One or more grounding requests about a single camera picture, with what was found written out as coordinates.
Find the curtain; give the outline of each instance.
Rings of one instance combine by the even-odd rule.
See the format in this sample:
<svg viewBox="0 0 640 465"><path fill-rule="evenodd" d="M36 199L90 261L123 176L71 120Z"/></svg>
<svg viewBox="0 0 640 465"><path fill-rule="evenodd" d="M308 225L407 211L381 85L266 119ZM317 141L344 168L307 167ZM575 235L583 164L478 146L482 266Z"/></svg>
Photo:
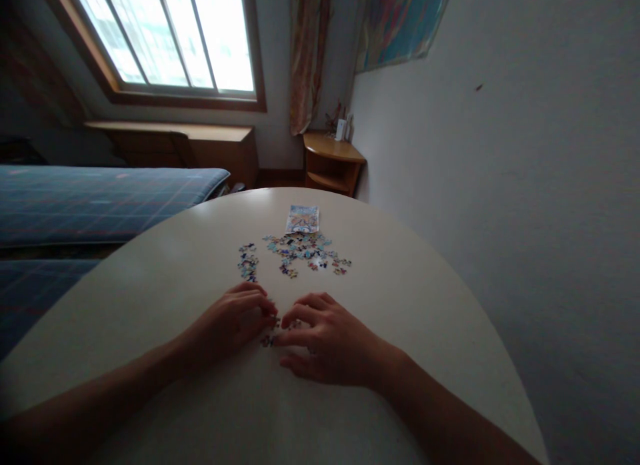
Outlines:
<svg viewBox="0 0 640 465"><path fill-rule="evenodd" d="M44 121L81 125L85 110L40 42L8 3L0 12L0 71Z"/></svg>
<svg viewBox="0 0 640 465"><path fill-rule="evenodd" d="M331 0L291 0L291 135L317 112L330 18Z"/></svg>

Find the window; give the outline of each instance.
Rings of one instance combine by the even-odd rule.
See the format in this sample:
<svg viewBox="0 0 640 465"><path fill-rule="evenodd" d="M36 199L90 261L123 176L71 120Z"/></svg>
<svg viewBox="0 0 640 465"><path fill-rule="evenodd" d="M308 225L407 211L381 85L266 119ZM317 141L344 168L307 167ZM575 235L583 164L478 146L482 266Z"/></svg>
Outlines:
<svg viewBox="0 0 640 465"><path fill-rule="evenodd" d="M115 103L266 111L255 0L49 0Z"/></svg>

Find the bed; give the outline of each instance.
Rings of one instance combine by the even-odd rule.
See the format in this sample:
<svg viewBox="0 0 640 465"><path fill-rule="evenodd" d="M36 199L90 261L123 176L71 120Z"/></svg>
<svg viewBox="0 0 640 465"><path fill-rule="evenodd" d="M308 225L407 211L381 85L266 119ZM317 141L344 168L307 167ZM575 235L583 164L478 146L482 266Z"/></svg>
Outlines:
<svg viewBox="0 0 640 465"><path fill-rule="evenodd" d="M220 195L228 176L219 168L0 165L0 248L126 243Z"/></svg>
<svg viewBox="0 0 640 465"><path fill-rule="evenodd" d="M0 360L100 260L0 261Z"/></svg>

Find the forearm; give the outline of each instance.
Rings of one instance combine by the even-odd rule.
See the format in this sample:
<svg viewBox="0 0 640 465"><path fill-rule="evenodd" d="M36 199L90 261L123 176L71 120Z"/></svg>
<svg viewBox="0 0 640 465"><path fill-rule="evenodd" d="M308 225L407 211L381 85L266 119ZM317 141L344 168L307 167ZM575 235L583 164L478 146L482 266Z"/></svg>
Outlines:
<svg viewBox="0 0 640 465"><path fill-rule="evenodd" d="M373 386L434 464L537 464L520 445L398 350Z"/></svg>
<svg viewBox="0 0 640 465"><path fill-rule="evenodd" d="M78 462L181 375L169 342L4 423L9 439L38 462Z"/></svg>

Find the white oval table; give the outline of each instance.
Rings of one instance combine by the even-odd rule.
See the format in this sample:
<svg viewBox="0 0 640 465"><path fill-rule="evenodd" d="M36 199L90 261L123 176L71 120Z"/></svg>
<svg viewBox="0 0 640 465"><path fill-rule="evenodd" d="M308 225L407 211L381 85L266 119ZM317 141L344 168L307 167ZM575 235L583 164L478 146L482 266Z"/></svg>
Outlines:
<svg viewBox="0 0 640 465"><path fill-rule="evenodd" d="M282 236L289 206L318 205L345 275L296 260L290 279L262 237ZM374 332L548 463L540 430L502 341L434 249L360 201L303 188L208 201L135 238L64 295L0 366L15 413L172 338L241 281L238 248L253 242L257 278L281 312L329 292ZM412 463L423 455L385 403L278 366L257 342L220 368L166 389L98 453L98 462Z"/></svg>

